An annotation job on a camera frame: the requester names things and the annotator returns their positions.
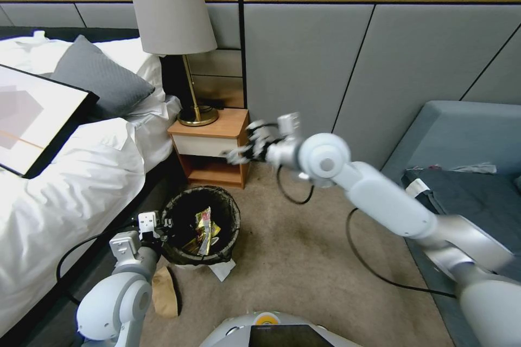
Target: food wrapper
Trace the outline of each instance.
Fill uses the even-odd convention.
[[[210,253],[210,243],[212,240],[212,220],[210,219],[211,209],[208,208],[195,215],[196,220],[199,220],[197,225],[198,237],[202,236],[202,243],[197,255],[208,255]]]
[[[197,254],[197,255],[208,255],[211,245],[214,245],[218,241],[218,237],[215,237],[221,231],[221,228],[210,219],[211,209],[203,210],[195,215],[195,223],[197,237],[190,240],[183,249],[186,252]],[[207,227],[209,226],[210,234],[207,234]]]

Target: brown paper bag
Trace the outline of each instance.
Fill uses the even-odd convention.
[[[174,318],[179,315],[174,282],[166,266],[157,270],[152,278],[152,301],[159,316]]]

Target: artwork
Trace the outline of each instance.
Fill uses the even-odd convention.
[[[0,65],[0,166],[38,175],[96,103],[91,92]]]

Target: bed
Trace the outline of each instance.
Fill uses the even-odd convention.
[[[432,212],[463,215],[499,240],[514,254],[499,273],[521,282],[520,128],[521,106],[431,101],[382,172],[403,187],[421,179],[429,190],[417,199]],[[497,172],[475,172],[492,166]],[[406,242],[428,287],[454,292],[453,281],[437,271],[417,244]],[[433,298],[456,347],[479,345],[456,300]]]
[[[133,211],[129,205],[147,187],[147,177],[158,182],[158,171],[175,172],[160,165],[172,164],[166,130],[181,102],[173,88],[163,88],[166,69],[159,58],[142,52],[136,30],[46,29],[44,35],[7,28],[0,38],[16,38],[0,41],[0,63],[47,76],[79,34],[99,42],[107,57],[150,83],[154,92],[121,118],[79,126],[39,176],[27,180],[0,170],[0,336],[53,289],[64,252],[103,232],[116,218],[125,219]],[[167,77],[173,85],[173,76]],[[87,249],[84,245],[71,254],[63,272]]]

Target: nightstand shelf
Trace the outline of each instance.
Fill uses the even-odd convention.
[[[188,182],[244,188],[248,164],[229,165],[221,156],[246,143],[248,123],[248,111],[239,108],[220,110],[219,119],[206,126],[174,123],[168,133]]]

